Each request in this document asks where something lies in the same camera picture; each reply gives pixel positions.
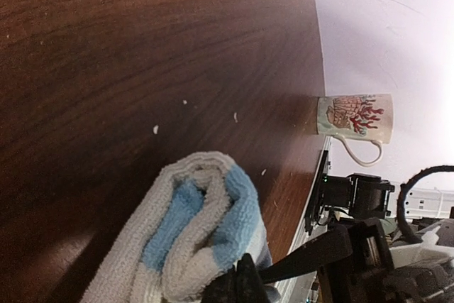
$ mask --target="mug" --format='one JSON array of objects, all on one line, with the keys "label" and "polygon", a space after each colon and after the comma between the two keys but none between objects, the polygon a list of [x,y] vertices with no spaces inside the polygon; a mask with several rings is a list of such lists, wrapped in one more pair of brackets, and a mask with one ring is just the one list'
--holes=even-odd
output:
[{"label": "mug", "polygon": [[[353,95],[319,98],[317,131],[338,139],[354,161],[370,167],[382,159],[383,143],[391,140],[392,97],[389,94]],[[346,139],[370,141],[378,147],[378,157],[365,162],[350,149]]]}]

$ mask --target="mug handle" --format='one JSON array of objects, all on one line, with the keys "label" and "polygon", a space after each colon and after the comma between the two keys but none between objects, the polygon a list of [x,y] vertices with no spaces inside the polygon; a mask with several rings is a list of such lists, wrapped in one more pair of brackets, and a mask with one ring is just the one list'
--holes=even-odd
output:
[{"label": "mug handle", "polygon": [[372,167],[373,165],[377,164],[382,158],[383,158],[383,145],[380,141],[376,141],[376,140],[372,140],[370,141],[371,144],[373,145],[376,145],[378,147],[378,156],[375,160],[373,161],[370,161],[370,162],[364,162],[362,160],[360,160],[355,154],[354,152],[350,149],[350,146],[347,144],[347,140],[343,137],[343,136],[333,136],[334,138],[336,138],[337,140],[339,140],[343,146],[345,147],[345,149],[347,150],[347,153],[349,154],[349,156],[354,159],[354,161],[360,165],[360,166],[363,166],[363,167]]}]

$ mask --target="towel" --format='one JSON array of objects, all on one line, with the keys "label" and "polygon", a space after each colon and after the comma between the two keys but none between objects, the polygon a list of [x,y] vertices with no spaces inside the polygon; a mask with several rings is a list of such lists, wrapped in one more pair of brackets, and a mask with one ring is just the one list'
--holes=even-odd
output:
[{"label": "towel", "polygon": [[162,169],[81,302],[200,299],[244,253],[272,264],[254,185],[227,155],[191,154]]}]

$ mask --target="wooden table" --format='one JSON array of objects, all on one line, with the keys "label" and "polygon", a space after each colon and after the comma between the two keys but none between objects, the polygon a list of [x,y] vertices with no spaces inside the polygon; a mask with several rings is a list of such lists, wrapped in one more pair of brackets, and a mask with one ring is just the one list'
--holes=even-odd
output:
[{"label": "wooden table", "polygon": [[0,75],[5,302],[76,302],[159,170],[198,150],[246,170],[287,253],[323,144],[314,0],[1,0]]}]

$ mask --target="coral design on mug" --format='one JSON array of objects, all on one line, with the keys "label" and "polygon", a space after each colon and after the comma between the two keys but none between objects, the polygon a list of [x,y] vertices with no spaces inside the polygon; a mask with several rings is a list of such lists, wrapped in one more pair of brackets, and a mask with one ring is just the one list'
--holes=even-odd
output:
[{"label": "coral design on mug", "polygon": [[373,124],[380,121],[378,115],[384,113],[384,109],[374,108],[374,98],[374,95],[335,98],[333,106],[326,111],[328,122],[337,128],[351,129],[365,136],[368,129],[378,129]]}]

